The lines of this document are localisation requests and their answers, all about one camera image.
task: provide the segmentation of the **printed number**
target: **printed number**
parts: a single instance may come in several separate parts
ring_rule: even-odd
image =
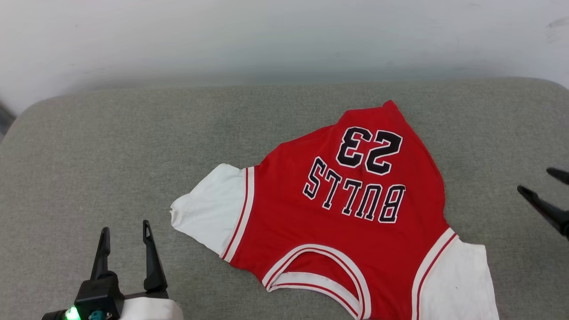
[[[368,158],[365,160],[365,168],[370,173],[378,175],[388,174],[391,171],[391,163],[387,161],[377,163],[377,159],[399,153],[403,138],[393,132],[378,130],[376,138],[373,141],[384,145],[373,148],[368,152]]]
[[[364,154],[357,152],[361,140],[370,142],[372,133],[368,129],[360,127],[351,127],[345,131],[336,156],[338,164],[350,168],[356,168],[361,164]],[[365,170],[377,175],[388,174],[391,172],[391,163],[387,161],[377,163],[377,161],[388,155],[399,153],[403,138],[390,131],[378,130],[373,141],[383,145],[368,151],[365,160]],[[349,150],[353,150],[352,155],[348,155]]]
[[[327,165],[324,160],[322,160],[322,158],[316,157],[314,159],[314,164],[312,165],[312,169],[310,169],[310,173],[308,174],[309,182],[304,185],[304,190],[302,191],[302,193],[304,193],[304,195],[311,200],[316,197],[316,193],[318,193],[318,188],[320,187],[320,179],[316,176],[316,174],[322,177],[324,175],[324,170],[326,170],[326,167]]]
[[[336,154],[338,164],[350,168],[359,167],[364,160],[364,154],[357,152],[358,147],[362,140],[371,142],[372,138],[373,135],[368,129],[356,126],[346,129],[342,137],[340,149],[338,150],[338,154]],[[403,137],[390,131],[378,130],[373,142],[380,143],[381,146],[370,149],[367,152],[365,156],[365,170],[377,175],[386,175],[391,172],[391,163],[382,158],[399,153]],[[332,168],[328,167],[322,158],[316,157],[308,174],[308,182],[304,184],[303,190],[304,195],[311,200],[316,198],[316,194],[320,188],[320,178],[324,178],[327,182],[331,183],[328,196],[322,204],[323,208],[330,210],[330,208],[332,208],[334,195],[338,191],[338,186],[342,183],[343,178],[332,170]],[[362,181],[349,178],[345,179],[342,189],[347,191],[351,189],[351,193],[346,205],[342,209],[342,214],[347,216],[352,214],[354,201],[362,187]],[[405,190],[405,186],[402,184],[394,184],[388,188],[381,207],[381,214],[378,218],[380,223],[395,223],[395,221],[397,221],[397,212],[401,206]],[[373,221],[382,191],[383,188],[381,184],[367,184],[355,216]]]
[[[356,134],[359,134],[362,140],[368,142],[372,140],[372,133],[368,129],[356,126],[346,129],[344,137],[342,138],[343,142],[340,145],[340,150],[338,150],[338,155],[336,156],[336,160],[342,166],[355,168],[361,164],[364,154],[356,152],[361,142],[360,140],[354,139]],[[348,150],[354,150],[351,157],[347,155]]]

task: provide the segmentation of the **chicago bulls jersey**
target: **chicago bulls jersey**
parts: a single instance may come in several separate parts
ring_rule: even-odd
[[[486,252],[443,216],[444,185],[392,101],[217,166],[172,226],[270,292],[314,290],[355,319],[498,319]]]

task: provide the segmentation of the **red stripe trim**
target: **red stripe trim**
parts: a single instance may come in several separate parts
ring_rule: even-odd
[[[363,289],[362,289],[362,287],[361,287],[360,280],[356,277],[356,273],[355,273],[342,259],[340,259],[340,258],[339,258],[337,255],[335,255],[334,253],[332,253],[332,252],[330,252],[330,251],[327,251],[327,250],[324,250],[324,249],[313,248],[313,247],[303,248],[303,249],[297,250],[295,253],[293,253],[293,254],[277,269],[277,271],[275,271],[275,273],[273,273],[273,275],[269,278],[269,280],[267,281],[267,285],[265,286],[265,289],[267,289],[267,290],[269,289],[269,286],[271,285],[271,283],[272,283],[273,278],[275,277],[275,275],[277,275],[278,273],[280,273],[281,269],[282,269],[297,253],[299,253],[300,251],[305,251],[305,250],[315,250],[316,253],[318,253],[318,251],[323,251],[323,252],[326,252],[326,253],[332,255],[332,256],[335,257],[336,259],[338,259],[338,261],[340,261],[340,262],[346,267],[346,269],[350,270],[350,272],[352,273],[352,276],[354,277],[354,279],[356,279],[357,286],[358,286],[358,288],[359,288],[359,290],[360,290],[360,293],[361,293],[361,298],[362,298],[362,300],[364,299],[364,291],[363,291]],[[361,319],[361,318],[364,316],[364,314],[365,314],[365,303],[364,303],[364,301],[362,301],[362,304],[361,304],[361,305],[362,305],[362,309],[361,309],[361,315],[359,315],[359,318],[360,318],[360,319]]]
[[[225,257],[227,256],[227,253],[229,252],[229,248],[231,248],[231,245],[233,244],[233,240],[235,240],[235,236],[237,235],[237,230],[239,230],[239,227],[241,226],[241,221],[243,220],[243,215],[245,213],[245,207],[247,206],[247,196],[249,195],[249,168],[245,169],[245,201],[243,201],[243,209],[241,209],[241,216],[239,217],[239,222],[237,223],[237,227],[235,228],[235,231],[233,231],[233,237],[231,237],[231,241],[229,242],[227,249],[225,249],[225,253],[223,254],[223,257],[221,257],[222,259],[225,260]]]
[[[285,283],[285,284],[278,284],[275,285],[275,287],[280,287],[280,286],[285,286],[285,285],[294,285],[294,286],[307,286],[307,287],[314,287],[314,288],[318,288],[327,292],[330,292],[331,294],[333,294],[334,296],[336,296],[338,299],[342,300],[342,302],[348,306],[348,308],[353,312],[353,314],[357,315],[357,312],[352,308],[352,306],[348,303],[348,301],[346,301],[345,299],[343,299],[339,294],[337,294],[336,292],[328,289],[328,288],[324,288],[322,286],[319,285],[313,285],[313,284],[302,284],[302,283]]]
[[[456,237],[456,233],[454,233],[450,239],[447,240],[447,242],[444,244],[444,246],[439,250],[439,253],[436,254],[435,258],[432,260],[431,264],[428,266],[427,271],[425,271],[425,274],[423,275],[423,278],[421,278],[421,282],[419,283],[419,289],[417,289],[417,320],[419,320],[419,297],[421,296],[421,287],[423,286],[423,281],[425,281],[425,278],[428,275],[428,272],[431,270],[432,266],[435,264],[436,260],[439,258],[440,254],[443,253],[444,249],[448,246],[449,243],[451,243],[452,239],[454,239]]]

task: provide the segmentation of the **white sleeve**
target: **white sleeve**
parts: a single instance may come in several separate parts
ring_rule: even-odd
[[[223,255],[245,201],[246,169],[222,163],[172,204],[172,226]]]
[[[420,320],[498,320],[483,245],[453,239],[424,280]]]

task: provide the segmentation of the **white wall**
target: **white wall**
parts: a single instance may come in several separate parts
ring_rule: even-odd
[[[567,0],[0,0],[0,102],[134,85],[530,76],[569,87]]]

